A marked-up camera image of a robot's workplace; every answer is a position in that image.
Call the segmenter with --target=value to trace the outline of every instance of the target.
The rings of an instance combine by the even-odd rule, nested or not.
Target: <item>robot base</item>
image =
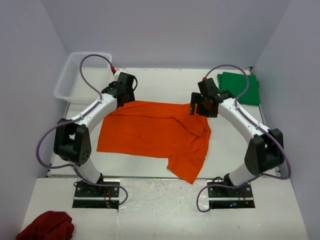
[[[208,181],[208,185],[222,184],[221,180]],[[209,205],[212,209],[252,209],[255,208],[251,185],[238,189],[223,187],[208,188]]]
[[[120,185],[119,181],[104,181],[101,176],[98,184]],[[92,186],[83,181],[77,181],[72,208],[83,209],[118,209],[119,187]]]

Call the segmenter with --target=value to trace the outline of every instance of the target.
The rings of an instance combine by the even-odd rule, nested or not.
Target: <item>red connector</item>
[[[113,74],[115,74],[115,73],[116,73],[116,69],[115,69],[115,67],[114,67],[114,66],[112,66],[112,67],[111,67],[111,72],[112,72]]]

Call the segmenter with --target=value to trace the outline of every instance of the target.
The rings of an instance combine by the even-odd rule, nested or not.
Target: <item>cable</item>
[[[136,90],[136,88],[138,87],[138,79],[136,78],[136,76],[134,76],[134,81],[135,81],[135,86],[134,86],[134,89],[133,89],[133,91],[135,91]]]
[[[261,175],[263,176],[268,176],[268,177],[271,177],[271,178],[275,178],[275,179],[281,179],[281,180],[286,180],[286,179],[289,179],[291,177],[291,164],[290,164],[290,161],[289,161],[289,158],[284,150],[284,148],[281,146],[281,144],[270,134],[268,133],[267,131],[263,130],[261,127],[259,127],[257,124],[255,124],[238,106],[238,99],[244,95],[246,93],[246,91],[249,89],[249,78],[248,78],[248,75],[246,74],[246,72],[238,67],[238,66],[235,66],[235,65],[232,65],[232,64],[222,64],[222,65],[219,65],[219,66],[216,66],[214,68],[212,68],[206,75],[205,77],[202,79],[203,81],[205,81],[207,79],[207,77],[209,76],[209,74],[218,69],[218,68],[221,68],[221,67],[232,67],[232,68],[236,68],[238,70],[240,70],[243,75],[245,76],[245,79],[246,79],[246,86],[245,86],[245,89],[243,90],[243,92],[241,92],[234,100],[234,106],[237,108],[237,110],[239,110],[239,113],[249,122],[251,123],[255,128],[257,128],[258,130],[260,130],[261,132],[263,132],[264,134],[266,134],[275,144],[276,146],[279,148],[279,150],[281,151],[283,157],[284,157],[284,160],[286,162],[286,165],[287,165],[287,169],[288,169],[288,175],[287,176],[274,176],[274,175],[271,175],[271,174],[267,174],[267,173],[262,173]],[[209,212],[211,209],[212,209],[212,206],[210,206],[208,209],[206,210],[202,210],[200,209],[199,207],[199,198],[200,198],[200,195],[201,193],[207,189],[207,188],[213,188],[213,187],[220,187],[220,188],[226,188],[226,189],[238,189],[238,188],[241,188],[245,185],[247,185],[248,183],[256,180],[259,176],[256,176],[254,177],[253,179],[249,180],[248,182],[245,182],[241,185],[238,185],[238,186],[228,186],[228,185],[222,185],[222,184],[211,184],[211,185],[207,185],[207,186],[204,186],[198,193],[197,197],[196,197],[196,207],[197,209],[201,212],[201,213],[206,213],[206,212]]]
[[[242,196],[243,196],[243,200],[244,200],[244,202],[247,202],[247,200],[246,200],[246,194],[245,194],[245,192],[244,192],[244,191],[242,191]]]
[[[105,205],[108,207],[109,203],[106,200],[106,190],[103,190],[103,199],[104,199]]]
[[[83,73],[83,63],[84,61],[89,58],[89,57],[100,57],[100,58],[103,58],[104,60],[106,60],[109,64],[110,64],[110,67],[111,67],[111,71],[112,73],[114,74],[116,72],[114,66],[111,64],[111,62],[109,61],[109,59],[107,59],[105,56],[102,56],[102,55],[99,55],[99,54],[89,54],[87,56],[85,56],[81,62],[80,62],[80,65],[79,65],[79,72],[80,72],[80,75],[83,79],[83,81],[92,89],[94,90],[96,93],[98,93],[99,95],[99,99],[102,100],[102,94],[101,92],[96,89],[94,86],[92,86],[88,81],[87,79],[85,78],[84,76],[84,73]],[[122,189],[124,192],[125,192],[125,198],[124,200],[119,203],[119,205],[123,204],[127,198],[128,198],[128,192],[127,190],[123,187],[123,186],[120,186],[120,185],[115,185],[115,184],[97,184],[97,183],[93,183],[93,182],[90,182],[88,181],[87,179],[85,179],[83,176],[81,176],[81,174],[78,172],[78,170],[75,168],[75,165],[74,164],[65,164],[65,165],[60,165],[60,166],[51,166],[51,165],[47,165],[45,164],[41,157],[40,157],[40,146],[42,144],[42,142],[44,141],[44,139],[46,138],[46,136],[51,133],[53,130],[61,127],[61,126],[65,126],[65,125],[68,125],[68,124],[73,124],[79,120],[81,120],[82,118],[84,118],[85,116],[87,116],[89,113],[91,113],[98,105],[100,104],[99,101],[96,102],[96,104],[94,104],[88,111],[86,111],[82,117],[78,117],[74,120],[70,120],[70,121],[66,121],[66,122],[62,122],[62,123],[59,123],[57,124],[56,126],[53,126],[51,127],[49,130],[47,130],[39,139],[37,145],[36,145],[36,148],[35,148],[35,156],[36,156],[36,159],[37,161],[39,162],[39,164],[41,164],[43,167],[47,168],[47,169],[61,169],[61,168],[65,168],[65,167],[73,167],[73,170],[74,172],[81,178],[81,180],[89,185],[93,185],[93,186],[96,186],[96,187],[110,187],[110,188],[120,188]]]
[[[212,182],[214,182],[214,181],[217,180],[217,179],[220,179],[221,181],[223,181],[223,178],[222,178],[222,177],[217,176],[217,177],[215,177],[215,178],[212,180]]]
[[[111,192],[110,192],[110,190],[109,189],[107,189],[107,192],[108,192],[108,194],[109,194],[109,202],[110,202],[110,200],[111,200]]]

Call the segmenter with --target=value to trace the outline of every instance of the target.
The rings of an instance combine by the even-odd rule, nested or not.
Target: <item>red cloth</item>
[[[75,226],[64,211],[47,211],[20,232],[15,240],[70,240]]]
[[[193,184],[206,159],[207,117],[190,104],[128,102],[103,120],[97,151],[168,158],[167,168]]]

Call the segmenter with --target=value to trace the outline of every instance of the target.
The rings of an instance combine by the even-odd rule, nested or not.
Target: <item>orange cloth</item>
[[[197,178],[207,155],[210,127],[205,116],[189,115],[190,104],[133,101],[103,120],[98,152],[168,158],[175,175]]]

